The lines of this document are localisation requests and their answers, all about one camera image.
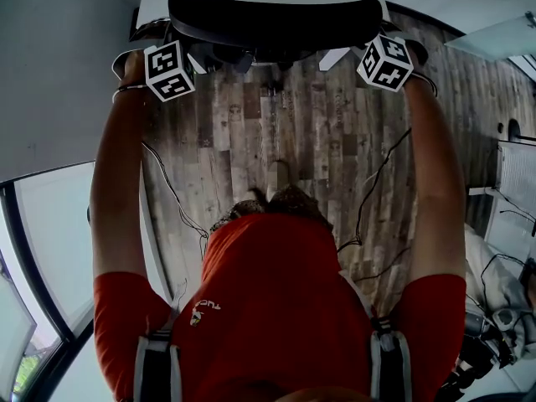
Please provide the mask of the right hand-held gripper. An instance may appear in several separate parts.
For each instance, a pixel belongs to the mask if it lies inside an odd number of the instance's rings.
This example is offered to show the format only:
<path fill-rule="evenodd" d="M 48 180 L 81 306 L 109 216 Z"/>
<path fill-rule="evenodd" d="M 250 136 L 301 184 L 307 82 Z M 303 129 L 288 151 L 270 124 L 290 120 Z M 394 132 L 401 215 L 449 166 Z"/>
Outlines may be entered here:
<path fill-rule="evenodd" d="M 372 87 L 398 92 L 414 72 L 428 60 L 425 46 L 389 21 L 365 49 L 356 48 L 357 73 Z"/>

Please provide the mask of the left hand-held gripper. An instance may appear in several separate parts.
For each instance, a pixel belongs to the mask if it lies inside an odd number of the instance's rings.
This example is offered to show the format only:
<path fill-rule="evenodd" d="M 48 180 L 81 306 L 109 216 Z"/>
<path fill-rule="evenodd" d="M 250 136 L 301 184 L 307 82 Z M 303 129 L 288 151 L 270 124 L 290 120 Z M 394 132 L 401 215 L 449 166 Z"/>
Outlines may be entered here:
<path fill-rule="evenodd" d="M 195 92 L 194 70 L 188 59 L 188 53 L 179 40 L 142 50 L 145 56 L 145 84 L 125 85 L 119 87 L 112 96 L 112 101 L 120 92 L 148 88 L 161 101 L 167 102 L 180 96 Z M 129 50 L 119 54 L 112 64 L 112 72 L 121 80 Z"/>

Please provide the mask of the black office chair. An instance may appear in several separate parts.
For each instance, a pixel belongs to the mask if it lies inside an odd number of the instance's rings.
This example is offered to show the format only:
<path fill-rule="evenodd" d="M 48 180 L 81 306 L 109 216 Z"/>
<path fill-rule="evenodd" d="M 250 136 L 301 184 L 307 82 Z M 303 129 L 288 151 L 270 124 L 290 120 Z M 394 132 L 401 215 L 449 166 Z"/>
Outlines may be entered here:
<path fill-rule="evenodd" d="M 319 50 L 364 45 L 383 20 L 379 0 L 260 3 L 167 0 L 171 24 L 195 42 L 235 48 L 259 62 L 290 64 Z"/>

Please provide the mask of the person's left forearm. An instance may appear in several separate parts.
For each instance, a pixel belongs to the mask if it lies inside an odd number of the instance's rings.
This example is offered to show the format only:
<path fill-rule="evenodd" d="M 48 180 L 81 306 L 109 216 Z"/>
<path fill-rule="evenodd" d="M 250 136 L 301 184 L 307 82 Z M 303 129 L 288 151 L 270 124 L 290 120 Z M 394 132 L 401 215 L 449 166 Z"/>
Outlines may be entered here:
<path fill-rule="evenodd" d="M 112 104 L 90 191 L 90 227 L 95 242 L 128 235 L 139 223 L 145 101 L 143 90 L 131 89 L 119 92 Z"/>

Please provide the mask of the person's right forearm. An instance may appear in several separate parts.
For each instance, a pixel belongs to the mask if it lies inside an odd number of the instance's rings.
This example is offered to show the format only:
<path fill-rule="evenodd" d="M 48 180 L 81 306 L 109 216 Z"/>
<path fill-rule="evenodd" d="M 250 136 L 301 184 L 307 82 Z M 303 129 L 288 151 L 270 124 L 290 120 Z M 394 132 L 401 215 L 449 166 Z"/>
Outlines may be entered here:
<path fill-rule="evenodd" d="M 465 184 L 446 118 L 423 80 L 409 80 L 405 96 L 411 116 L 418 213 L 439 234 L 462 235 Z"/>

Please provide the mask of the person's left hand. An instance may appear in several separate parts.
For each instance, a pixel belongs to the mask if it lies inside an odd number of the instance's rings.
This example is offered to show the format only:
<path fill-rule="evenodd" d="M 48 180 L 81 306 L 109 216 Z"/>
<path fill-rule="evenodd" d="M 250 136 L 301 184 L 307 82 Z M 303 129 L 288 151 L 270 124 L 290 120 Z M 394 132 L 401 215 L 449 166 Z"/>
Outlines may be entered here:
<path fill-rule="evenodd" d="M 119 85 L 144 85 L 145 79 L 145 56 L 143 51 L 130 52 L 126 58 L 124 75 Z"/>

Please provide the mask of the black wristband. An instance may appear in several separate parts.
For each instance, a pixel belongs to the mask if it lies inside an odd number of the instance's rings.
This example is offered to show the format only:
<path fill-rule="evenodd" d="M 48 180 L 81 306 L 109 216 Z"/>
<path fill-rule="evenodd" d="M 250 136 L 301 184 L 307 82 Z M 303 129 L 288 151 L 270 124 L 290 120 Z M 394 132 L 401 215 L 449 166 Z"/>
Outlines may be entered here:
<path fill-rule="evenodd" d="M 410 77 L 424 81 L 425 83 L 427 83 L 430 86 L 434 96 L 438 95 L 438 90 L 437 90 L 436 83 L 430 77 L 428 77 L 427 75 L 424 75 L 424 74 L 421 74 L 419 72 L 413 71 L 411 73 Z"/>

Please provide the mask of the frosted glass panel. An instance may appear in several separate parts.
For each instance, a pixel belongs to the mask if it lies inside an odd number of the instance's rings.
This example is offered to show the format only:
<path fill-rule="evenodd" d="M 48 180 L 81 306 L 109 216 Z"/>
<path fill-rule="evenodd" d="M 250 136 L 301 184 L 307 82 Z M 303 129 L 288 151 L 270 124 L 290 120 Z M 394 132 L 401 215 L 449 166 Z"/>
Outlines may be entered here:
<path fill-rule="evenodd" d="M 536 14 L 528 11 L 521 17 L 453 39 L 445 46 L 488 61 L 536 55 Z"/>

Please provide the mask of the white slatted panel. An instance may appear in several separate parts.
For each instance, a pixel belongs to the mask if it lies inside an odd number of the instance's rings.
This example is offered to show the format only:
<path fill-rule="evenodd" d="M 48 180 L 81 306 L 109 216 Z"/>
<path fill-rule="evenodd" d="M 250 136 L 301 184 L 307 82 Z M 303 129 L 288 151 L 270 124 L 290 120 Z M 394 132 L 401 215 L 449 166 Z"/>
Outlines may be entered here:
<path fill-rule="evenodd" d="M 510 62 L 516 65 L 526 76 L 536 83 L 536 58 L 531 54 L 513 56 L 508 58 Z"/>

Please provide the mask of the person's patterned beige shorts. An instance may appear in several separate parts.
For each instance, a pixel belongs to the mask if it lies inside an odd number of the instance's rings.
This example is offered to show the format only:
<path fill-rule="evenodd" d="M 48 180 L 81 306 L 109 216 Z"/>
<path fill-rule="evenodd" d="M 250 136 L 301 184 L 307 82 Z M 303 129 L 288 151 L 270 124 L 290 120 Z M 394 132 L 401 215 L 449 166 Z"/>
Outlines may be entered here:
<path fill-rule="evenodd" d="M 267 204 L 259 204 L 254 201 L 239 201 L 213 224 L 209 233 L 212 234 L 228 223 L 252 214 L 289 214 L 314 220 L 326 227 L 330 233 L 333 230 L 333 225 L 328 222 L 318 208 L 318 201 L 308 196 L 297 186 L 288 184 Z"/>

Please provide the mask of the person's red shirt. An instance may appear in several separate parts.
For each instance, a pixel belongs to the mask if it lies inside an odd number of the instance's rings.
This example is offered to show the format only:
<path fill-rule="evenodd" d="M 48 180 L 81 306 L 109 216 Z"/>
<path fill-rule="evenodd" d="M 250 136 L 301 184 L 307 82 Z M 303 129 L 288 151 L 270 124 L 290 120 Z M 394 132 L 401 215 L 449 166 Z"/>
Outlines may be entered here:
<path fill-rule="evenodd" d="M 224 402 L 246 385 L 283 394 L 343 387 L 369 394 L 371 321 L 339 274 L 330 232 L 286 214 L 252 214 L 216 230 L 202 284 L 173 325 L 184 402 Z M 116 400 L 131 399 L 138 339 L 170 306 L 132 273 L 94 283 L 95 347 Z M 409 345 L 414 402 L 432 402 L 461 349 L 466 283 L 412 281 L 390 320 Z"/>

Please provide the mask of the black window frame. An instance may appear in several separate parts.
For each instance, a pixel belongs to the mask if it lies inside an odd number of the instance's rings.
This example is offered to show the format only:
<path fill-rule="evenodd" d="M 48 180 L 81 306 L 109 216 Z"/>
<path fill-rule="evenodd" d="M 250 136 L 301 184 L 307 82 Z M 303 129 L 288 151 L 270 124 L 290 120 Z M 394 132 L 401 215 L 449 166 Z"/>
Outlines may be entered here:
<path fill-rule="evenodd" d="M 0 184 L 0 402 L 108 402 L 93 338 L 92 163 Z"/>

